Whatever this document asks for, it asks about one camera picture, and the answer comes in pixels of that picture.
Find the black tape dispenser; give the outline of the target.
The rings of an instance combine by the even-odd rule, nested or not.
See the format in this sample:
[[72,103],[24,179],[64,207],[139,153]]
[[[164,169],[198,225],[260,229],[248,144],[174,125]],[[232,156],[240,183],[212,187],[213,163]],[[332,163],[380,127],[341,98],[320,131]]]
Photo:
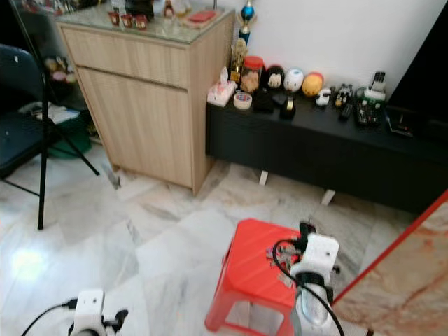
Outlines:
[[292,95],[286,95],[281,104],[279,118],[285,120],[294,119],[295,116],[295,98]]

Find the white papers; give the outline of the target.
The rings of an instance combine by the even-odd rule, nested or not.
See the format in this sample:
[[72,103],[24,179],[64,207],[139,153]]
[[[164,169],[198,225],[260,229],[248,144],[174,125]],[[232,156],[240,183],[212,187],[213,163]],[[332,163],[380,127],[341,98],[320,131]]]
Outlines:
[[[29,116],[29,118],[34,118],[36,120],[43,119],[43,103],[41,101],[33,101],[31,103],[25,104],[22,108],[17,110],[19,114]],[[79,118],[80,112],[70,108],[65,108],[65,106],[58,106],[52,103],[47,105],[47,116],[55,124],[63,124],[64,122]]]

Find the marble table with red edge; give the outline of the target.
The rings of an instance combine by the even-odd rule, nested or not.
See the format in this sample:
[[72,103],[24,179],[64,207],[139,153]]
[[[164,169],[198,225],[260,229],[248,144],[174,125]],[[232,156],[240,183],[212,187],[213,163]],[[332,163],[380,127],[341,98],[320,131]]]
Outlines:
[[389,336],[448,336],[448,190],[337,295],[340,320]]

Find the pink tissue pack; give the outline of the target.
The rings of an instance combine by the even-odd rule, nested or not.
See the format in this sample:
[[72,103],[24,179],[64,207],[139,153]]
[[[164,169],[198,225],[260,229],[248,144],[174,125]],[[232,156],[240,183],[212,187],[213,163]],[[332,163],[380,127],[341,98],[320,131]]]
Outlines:
[[206,102],[224,108],[224,106],[227,106],[228,102],[230,102],[237,87],[238,84],[236,81],[230,79],[230,71],[228,71],[228,68],[224,67],[220,71],[220,80],[208,90]]

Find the green and black circuit board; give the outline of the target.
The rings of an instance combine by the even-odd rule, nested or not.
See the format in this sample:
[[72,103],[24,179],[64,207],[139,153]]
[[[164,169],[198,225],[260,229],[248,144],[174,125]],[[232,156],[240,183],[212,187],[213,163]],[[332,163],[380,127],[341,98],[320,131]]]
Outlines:
[[356,124],[363,127],[380,125],[381,100],[364,98],[356,105]]

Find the black flat tablet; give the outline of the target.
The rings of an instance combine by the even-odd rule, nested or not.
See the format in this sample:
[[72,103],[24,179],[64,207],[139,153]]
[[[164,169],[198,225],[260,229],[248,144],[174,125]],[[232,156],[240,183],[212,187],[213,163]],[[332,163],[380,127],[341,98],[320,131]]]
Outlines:
[[397,106],[387,106],[385,119],[390,131],[394,134],[399,134],[402,137],[415,137],[417,119],[419,119],[416,112],[406,108],[397,108]]

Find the black pouch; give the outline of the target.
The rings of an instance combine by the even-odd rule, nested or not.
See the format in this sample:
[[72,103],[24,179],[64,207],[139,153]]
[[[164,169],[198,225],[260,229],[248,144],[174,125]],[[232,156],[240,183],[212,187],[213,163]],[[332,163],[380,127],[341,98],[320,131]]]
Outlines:
[[271,90],[260,87],[253,93],[253,112],[257,114],[272,114],[275,108]]

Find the black low console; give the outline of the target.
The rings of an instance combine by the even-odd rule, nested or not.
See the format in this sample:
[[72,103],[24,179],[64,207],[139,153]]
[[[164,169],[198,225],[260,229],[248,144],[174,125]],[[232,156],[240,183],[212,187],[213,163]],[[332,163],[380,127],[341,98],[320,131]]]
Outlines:
[[290,120],[208,104],[206,153],[412,214],[448,191],[448,144],[340,121],[305,98]]

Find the flat red box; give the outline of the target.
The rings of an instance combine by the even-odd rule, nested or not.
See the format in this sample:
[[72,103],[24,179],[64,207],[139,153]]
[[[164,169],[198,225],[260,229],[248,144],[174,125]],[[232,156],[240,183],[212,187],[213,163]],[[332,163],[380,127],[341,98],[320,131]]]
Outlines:
[[199,29],[208,25],[218,16],[217,10],[196,10],[183,18],[182,23],[193,29]]

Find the light wooden cabinet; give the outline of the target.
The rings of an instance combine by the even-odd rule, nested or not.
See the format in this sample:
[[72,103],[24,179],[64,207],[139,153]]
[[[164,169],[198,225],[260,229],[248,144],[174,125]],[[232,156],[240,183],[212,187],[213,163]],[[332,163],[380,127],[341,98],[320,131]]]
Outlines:
[[228,63],[236,13],[208,22],[156,18],[145,29],[110,20],[108,3],[55,18],[90,115],[115,169],[198,193],[206,153],[206,94]]

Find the black folding chair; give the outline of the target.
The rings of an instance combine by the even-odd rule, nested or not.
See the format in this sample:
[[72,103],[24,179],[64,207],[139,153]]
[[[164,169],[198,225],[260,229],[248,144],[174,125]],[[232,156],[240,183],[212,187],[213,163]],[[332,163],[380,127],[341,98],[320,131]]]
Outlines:
[[[36,58],[25,49],[0,45],[0,86],[4,94],[12,96],[13,102],[23,102],[0,118],[0,180],[43,199],[47,188],[49,120],[47,87]],[[17,112],[25,105],[25,100],[43,103],[42,120]],[[8,179],[18,167],[35,156],[41,157],[38,191]]]

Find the red-lidded clear jar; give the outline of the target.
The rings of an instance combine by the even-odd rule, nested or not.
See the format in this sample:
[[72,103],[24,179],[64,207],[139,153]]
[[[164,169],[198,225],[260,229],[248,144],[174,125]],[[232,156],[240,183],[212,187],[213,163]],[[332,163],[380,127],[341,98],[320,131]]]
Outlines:
[[265,71],[265,61],[258,55],[247,55],[241,67],[240,90],[252,94],[260,87],[260,77]]

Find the small white toy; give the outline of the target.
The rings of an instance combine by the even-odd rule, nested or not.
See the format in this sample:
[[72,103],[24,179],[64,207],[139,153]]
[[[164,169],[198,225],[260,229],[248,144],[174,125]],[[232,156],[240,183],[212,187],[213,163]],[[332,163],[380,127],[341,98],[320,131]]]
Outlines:
[[324,89],[320,90],[316,94],[316,98],[314,99],[314,102],[316,102],[316,106],[320,106],[320,108],[325,108],[330,103],[330,98],[332,98],[333,91],[329,87],[325,87]]

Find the black remote control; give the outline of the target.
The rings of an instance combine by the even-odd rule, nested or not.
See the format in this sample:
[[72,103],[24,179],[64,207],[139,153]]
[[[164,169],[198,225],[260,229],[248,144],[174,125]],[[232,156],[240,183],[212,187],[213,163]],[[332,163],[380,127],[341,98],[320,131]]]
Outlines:
[[339,121],[348,121],[352,114],[352,108],[354,108],[354,87],[352,85],[342,84],[339,87],[334,106],[339,109]]

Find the black television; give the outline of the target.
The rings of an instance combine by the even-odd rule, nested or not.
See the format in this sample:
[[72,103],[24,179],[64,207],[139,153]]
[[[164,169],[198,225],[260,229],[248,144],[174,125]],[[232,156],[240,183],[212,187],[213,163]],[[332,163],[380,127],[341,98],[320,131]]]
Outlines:
[[391,93],[389,105],[448,123],[448,2]]

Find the cordless phone on white base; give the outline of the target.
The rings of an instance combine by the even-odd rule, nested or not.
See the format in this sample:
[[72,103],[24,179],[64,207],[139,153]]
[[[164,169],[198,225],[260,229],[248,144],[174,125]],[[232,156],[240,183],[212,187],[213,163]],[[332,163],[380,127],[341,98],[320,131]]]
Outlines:
[[385,73],[377,71],[372,77],[371,84],[365,90],[364,97],[373,102],[384,102],[385,100]]

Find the green bag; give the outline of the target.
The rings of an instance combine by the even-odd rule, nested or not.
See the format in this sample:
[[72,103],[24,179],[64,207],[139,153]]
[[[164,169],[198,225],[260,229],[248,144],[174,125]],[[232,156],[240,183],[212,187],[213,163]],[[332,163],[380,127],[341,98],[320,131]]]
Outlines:
[[[55,124],[55,130],[65,135],[81,153],[89,153],[92,150],[92,141],[89,137],[88,122],[83,115],[74,116]],[[67,141],[59,138],[48,148],[50,156],[57,159],[78,159],[79,157],[71,149]]]

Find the white round figurine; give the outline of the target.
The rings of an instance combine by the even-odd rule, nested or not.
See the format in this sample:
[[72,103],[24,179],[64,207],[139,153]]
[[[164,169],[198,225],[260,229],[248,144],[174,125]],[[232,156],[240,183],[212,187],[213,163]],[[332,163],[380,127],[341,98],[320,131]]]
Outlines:
[[283,90],[287,92],[298,92],[304,81],[304,71],[298,68],[291,68],[285,71],[283,76]]

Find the bunch of keys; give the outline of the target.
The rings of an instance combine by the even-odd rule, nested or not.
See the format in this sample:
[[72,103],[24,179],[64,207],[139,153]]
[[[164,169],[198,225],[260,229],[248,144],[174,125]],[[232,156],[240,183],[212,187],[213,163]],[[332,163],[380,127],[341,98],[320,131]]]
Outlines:
[[291,250],[286,246],[275,243],[272,248],[267,250],[269,260],[274,268],[278,269],[279,275],[278,279],[283,282],[287,288],[294,288],[295,281],[292,279],[289,268],[293,263],[293,255],[291,255]]

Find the red plastic stool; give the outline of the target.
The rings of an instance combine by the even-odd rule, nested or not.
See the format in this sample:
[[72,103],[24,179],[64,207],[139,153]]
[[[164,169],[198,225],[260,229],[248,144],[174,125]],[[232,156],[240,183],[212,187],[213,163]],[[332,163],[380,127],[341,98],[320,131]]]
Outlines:
[[272,247],[279,240],[292,240],[300,231],[261,220],[241,220],[222,259],[222,270],[204,325],[210,332],[223,328],[262,336],[249,327],[228,323],[228,314],[239,302],[262,305],[282,318],[276,336],[294,336],[291,313],[295,284],[275,265]]

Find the round tape roll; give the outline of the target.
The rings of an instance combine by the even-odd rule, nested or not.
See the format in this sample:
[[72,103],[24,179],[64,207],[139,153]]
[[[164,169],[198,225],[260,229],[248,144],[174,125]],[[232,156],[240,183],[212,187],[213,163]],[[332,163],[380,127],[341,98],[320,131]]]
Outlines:
[[247,92],[236,92],[233,95],[232,103],[237,109],[249,110],[253,105],[253,96]]

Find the gold trophy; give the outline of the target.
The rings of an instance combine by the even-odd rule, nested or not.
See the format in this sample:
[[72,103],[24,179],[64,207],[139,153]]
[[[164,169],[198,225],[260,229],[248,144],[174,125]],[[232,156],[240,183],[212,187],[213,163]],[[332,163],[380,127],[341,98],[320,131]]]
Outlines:
[[231,81],[238,84],[242,78],[242,67],[244,65],[244,58],[247,56],[247,44],[243,38],[236,38],[233,45],[231,45],[231,59],[230,59],[230,77]]

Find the orange round figurine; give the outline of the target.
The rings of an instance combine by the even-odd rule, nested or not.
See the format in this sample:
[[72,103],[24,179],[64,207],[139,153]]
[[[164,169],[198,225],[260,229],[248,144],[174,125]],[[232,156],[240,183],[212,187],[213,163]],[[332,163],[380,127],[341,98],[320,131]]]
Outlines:
[[319,94],[324,86],[323,74],[317,71],[311,71],[304,76],[301,91],[307,98],[314,98]]

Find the black-haired round figurine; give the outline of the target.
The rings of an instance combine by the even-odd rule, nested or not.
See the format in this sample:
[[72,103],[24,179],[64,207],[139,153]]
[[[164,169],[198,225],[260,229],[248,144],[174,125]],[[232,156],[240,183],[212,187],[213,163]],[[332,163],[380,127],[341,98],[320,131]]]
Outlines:
[[270,65],[260,79],[262,87],[268,90],[282,90],[285,76],[285,69],[278,64]]

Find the blue trophy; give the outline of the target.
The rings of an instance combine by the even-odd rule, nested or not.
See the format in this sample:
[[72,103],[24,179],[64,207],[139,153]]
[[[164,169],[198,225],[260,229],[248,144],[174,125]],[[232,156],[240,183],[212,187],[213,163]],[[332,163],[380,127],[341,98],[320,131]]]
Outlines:
[[251,25],[256,18],[256,9],[253,6],[253,0],[246,0],[239,12],[239,19],[241,27],[238,29],[238,38],[243,39],[246,44],[249,44],[251,35]]

